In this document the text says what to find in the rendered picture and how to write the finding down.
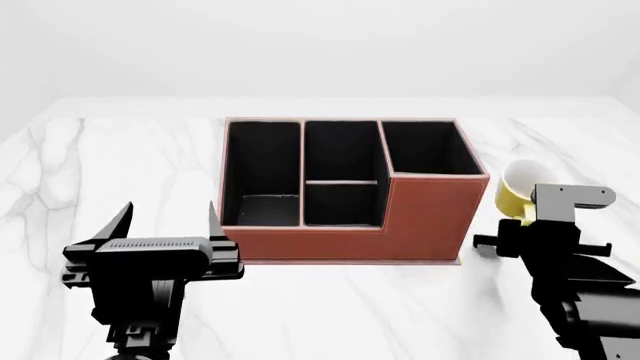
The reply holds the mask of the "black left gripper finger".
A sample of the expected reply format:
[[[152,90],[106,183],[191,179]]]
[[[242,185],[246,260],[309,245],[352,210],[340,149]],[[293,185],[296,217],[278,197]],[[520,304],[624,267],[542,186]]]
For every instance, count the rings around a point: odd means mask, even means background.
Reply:
[[[133,211],[133,203],[128,202],[105,227],[92,237],[91,241],[106,242],[111,239],[125,239],[128,236]]]
[[[208,224],[209,224],[209,240],[211,242],[226,240],[225,233],[220,225],[220,221],[216,213],[216,209],[213,202],[209,203]]]

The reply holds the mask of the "yellow and white mug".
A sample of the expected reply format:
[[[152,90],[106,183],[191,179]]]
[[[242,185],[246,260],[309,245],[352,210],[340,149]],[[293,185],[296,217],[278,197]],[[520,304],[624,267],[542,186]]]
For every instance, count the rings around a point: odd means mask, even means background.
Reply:
[[[531,194],[537,184],[557,184],[558,176],[540,161],[520,158],[507,164],[495,194],[495,206],[505,216],[528,226],[536,220]]]

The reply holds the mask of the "brown leather desk caddy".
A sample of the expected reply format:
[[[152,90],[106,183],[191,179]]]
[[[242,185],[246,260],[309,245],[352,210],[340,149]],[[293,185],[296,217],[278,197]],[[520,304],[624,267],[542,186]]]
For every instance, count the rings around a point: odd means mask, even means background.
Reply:
[[[490,175],[455,119],[229,118],[219,218],[254,264],[455,264]]]

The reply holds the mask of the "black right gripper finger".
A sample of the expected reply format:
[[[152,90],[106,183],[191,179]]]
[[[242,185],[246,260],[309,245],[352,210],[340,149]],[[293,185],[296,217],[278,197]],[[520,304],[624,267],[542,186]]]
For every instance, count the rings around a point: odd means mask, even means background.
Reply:
[[[519,257],[521,248],[522,226],[517,219],[502,219],[499,221],[498,255],[500,257]]]

